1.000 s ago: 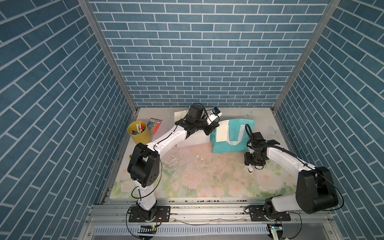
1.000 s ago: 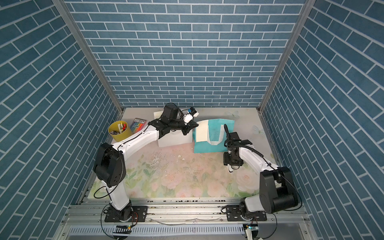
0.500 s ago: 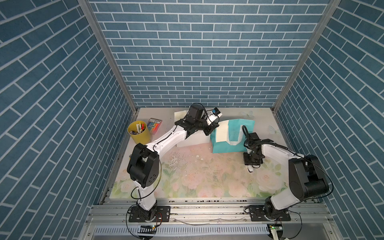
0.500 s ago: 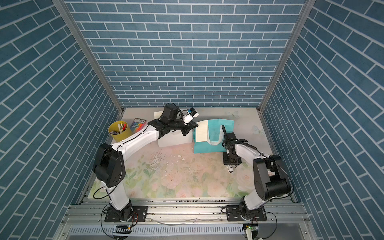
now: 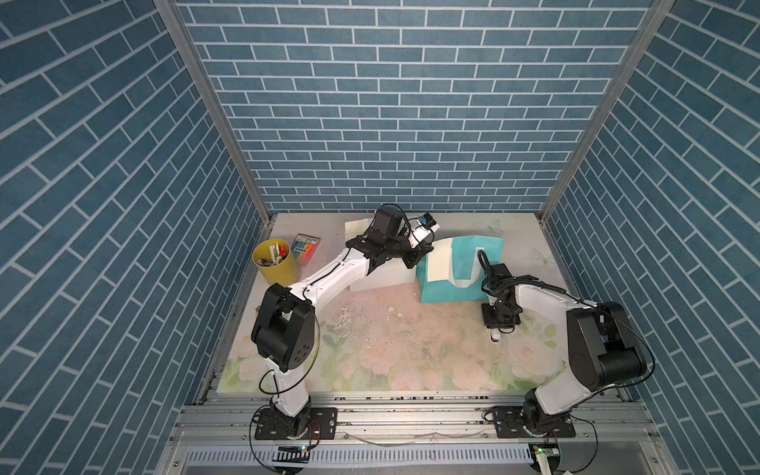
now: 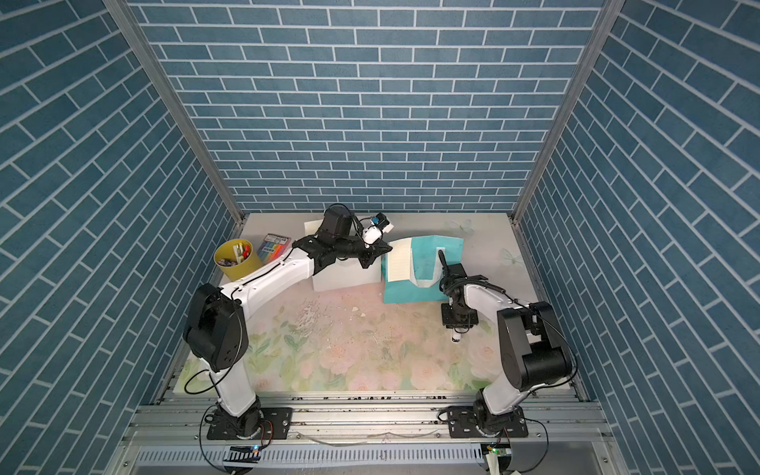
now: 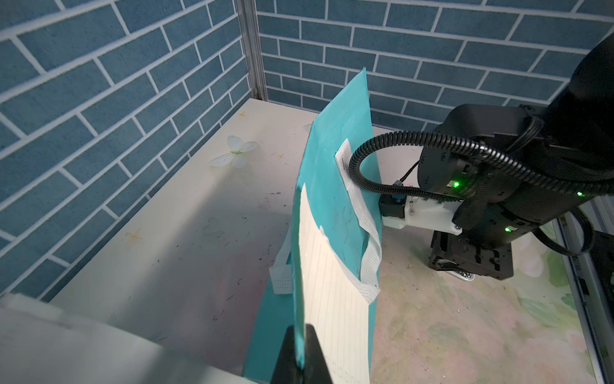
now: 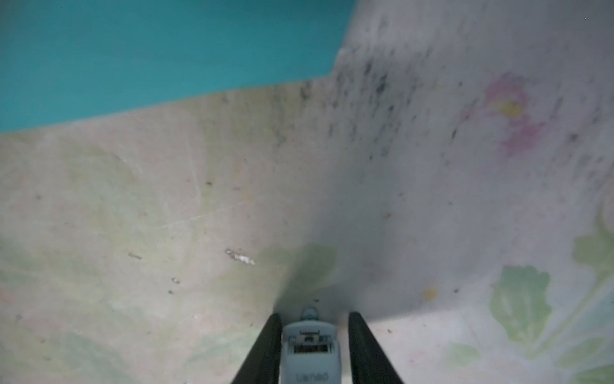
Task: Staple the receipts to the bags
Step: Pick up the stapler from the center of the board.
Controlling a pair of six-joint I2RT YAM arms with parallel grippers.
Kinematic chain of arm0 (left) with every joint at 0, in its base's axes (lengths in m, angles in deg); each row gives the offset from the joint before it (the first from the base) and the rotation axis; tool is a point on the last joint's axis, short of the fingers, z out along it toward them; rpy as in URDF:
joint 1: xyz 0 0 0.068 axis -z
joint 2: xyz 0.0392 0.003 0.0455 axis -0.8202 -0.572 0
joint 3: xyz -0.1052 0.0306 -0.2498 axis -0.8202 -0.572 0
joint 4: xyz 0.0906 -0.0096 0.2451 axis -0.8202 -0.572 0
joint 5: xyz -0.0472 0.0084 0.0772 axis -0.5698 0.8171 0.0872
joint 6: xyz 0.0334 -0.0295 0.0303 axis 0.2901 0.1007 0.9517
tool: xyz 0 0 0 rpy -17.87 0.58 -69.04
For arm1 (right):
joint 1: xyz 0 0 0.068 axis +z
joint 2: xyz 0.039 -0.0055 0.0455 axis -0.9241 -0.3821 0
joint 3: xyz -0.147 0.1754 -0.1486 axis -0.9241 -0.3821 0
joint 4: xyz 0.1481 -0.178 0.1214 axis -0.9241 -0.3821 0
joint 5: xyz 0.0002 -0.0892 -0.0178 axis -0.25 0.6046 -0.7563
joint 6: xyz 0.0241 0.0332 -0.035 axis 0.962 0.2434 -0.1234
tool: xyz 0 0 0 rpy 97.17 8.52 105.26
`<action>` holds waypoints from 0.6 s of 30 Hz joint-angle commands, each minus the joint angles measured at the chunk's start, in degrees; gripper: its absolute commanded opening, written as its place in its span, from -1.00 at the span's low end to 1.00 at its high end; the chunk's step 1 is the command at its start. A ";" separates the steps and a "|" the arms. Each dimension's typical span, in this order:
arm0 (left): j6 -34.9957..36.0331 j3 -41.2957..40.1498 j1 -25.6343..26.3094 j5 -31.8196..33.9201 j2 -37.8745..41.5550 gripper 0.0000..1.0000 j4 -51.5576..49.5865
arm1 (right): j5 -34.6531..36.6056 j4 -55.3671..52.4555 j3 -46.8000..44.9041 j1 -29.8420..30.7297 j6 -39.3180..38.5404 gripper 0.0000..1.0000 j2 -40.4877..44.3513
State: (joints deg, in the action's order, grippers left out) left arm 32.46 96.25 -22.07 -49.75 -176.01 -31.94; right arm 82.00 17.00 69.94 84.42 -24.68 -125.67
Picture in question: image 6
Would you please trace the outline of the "white paper bag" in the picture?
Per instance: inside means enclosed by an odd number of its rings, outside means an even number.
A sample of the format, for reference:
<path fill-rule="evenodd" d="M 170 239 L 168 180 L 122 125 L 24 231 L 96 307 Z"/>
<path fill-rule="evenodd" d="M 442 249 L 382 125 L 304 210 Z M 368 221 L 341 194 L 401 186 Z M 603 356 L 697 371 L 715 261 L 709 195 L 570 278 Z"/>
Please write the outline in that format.
<path fill-rule="evenodd" d="M 375 284 L 381 281 L 381 258 L 363 268 L 356 258 L 337 259 L 335 263 L 312 278 L 316 292 Z"/>

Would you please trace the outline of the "short white receipt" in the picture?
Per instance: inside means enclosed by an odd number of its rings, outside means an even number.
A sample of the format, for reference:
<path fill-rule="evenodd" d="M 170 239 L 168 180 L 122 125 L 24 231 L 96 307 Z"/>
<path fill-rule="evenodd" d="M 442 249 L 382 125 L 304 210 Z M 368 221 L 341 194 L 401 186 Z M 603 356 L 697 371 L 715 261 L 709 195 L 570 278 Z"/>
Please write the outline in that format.
<path fill-rule="evenodd" d="M 391 243 L 392 251 L 386 255 L 388 282 L 408 281 L 413 273 L 412 239 L 397 239 Z"/>

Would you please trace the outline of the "teal paper bag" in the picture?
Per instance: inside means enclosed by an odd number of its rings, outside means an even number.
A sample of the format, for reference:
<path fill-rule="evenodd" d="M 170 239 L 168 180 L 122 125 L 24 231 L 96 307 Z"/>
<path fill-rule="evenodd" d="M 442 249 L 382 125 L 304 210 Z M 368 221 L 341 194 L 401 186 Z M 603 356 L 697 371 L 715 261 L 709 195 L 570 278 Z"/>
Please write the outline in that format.
<path fill-rule="evenodd" d="M 461 239 L 460 237 L 446 236 L 411 237 L 411 239 L 413 273 L 410 280 L 388 282 L 386 275 L 386 255 L 382 257 L 384 303 L 411 304 L 447 300 L 447 296 L 443 295 L 439 290 L 441 265 L 439 264 L 437 249 L 445 250 L 445 257 L 448 264 L 461 263 L 464 239 Z"/>

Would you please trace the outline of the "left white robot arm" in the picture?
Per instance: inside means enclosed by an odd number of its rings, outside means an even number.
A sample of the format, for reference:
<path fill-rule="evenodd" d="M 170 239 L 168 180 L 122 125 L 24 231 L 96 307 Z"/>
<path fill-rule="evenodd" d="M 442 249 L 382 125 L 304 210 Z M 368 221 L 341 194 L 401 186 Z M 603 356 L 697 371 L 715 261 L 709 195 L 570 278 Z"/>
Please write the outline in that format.
<path fill-rule="evenodd" d="M 247 323 L 266 303 L 339 259 L 370 267 L 392 251 L 383 239 L 310 235 L 295 241 L 285 257 L 223 287 L 204 284 L 190 302 L 183 334 L 191 352 L 209 373 L 218 400 L 214 415 L 235 439 L 251 439 L 263 430 L 260 400 L 241 364 L 249 347 Z"/>

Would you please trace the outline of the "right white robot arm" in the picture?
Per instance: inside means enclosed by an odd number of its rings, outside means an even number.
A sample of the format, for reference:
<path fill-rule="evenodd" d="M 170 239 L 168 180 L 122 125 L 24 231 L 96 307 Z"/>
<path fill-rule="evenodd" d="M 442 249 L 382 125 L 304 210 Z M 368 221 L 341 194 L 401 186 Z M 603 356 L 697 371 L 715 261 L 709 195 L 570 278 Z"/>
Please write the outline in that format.
<path fill-rule="evenodd" d="M 520 404 L 528 396 L 572 381 L 578 363 L 564 338 L 552 306 L 523 304 L 482 275 L 469 276 L 457 263 L 444 264 L 439 290 L 448 301 L 441 305 L 443 324 L 452 340 L 484 317 L 497 327 L 502 373 L 476 396 L 471 415 L 450 423 L 452 437 L 476 429 L 486 437 L 526 435 Z"/>

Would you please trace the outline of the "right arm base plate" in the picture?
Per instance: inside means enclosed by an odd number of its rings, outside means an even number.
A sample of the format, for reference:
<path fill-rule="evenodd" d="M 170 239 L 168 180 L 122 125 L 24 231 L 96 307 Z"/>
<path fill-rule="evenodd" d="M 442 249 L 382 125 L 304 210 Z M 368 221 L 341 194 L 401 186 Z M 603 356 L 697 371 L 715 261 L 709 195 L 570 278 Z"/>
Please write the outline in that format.
<path fill-rule="evenodd" d="M 439 420 L 448 428 L 452 439 L 475 439 L 475 437 L 504 437 L 524 439 L 528 427 L 523 410 L 492 415 L 485 406 L 450 406 L 438 414 Z"/>

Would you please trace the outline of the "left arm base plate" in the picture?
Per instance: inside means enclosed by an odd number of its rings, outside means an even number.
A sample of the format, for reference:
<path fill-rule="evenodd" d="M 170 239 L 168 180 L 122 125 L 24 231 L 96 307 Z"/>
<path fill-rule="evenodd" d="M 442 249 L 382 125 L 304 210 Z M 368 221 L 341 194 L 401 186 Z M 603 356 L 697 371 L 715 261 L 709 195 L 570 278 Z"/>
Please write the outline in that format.
<path fill-rule="evenodd" d="M 251 408 L 242 416 L 233 417 L 221 407 L 204 417 L 209 426 L 209 441 L 243 441 L 259 439 L 264 443 L 286 439 L 291 427 L 291 408 Z"/>

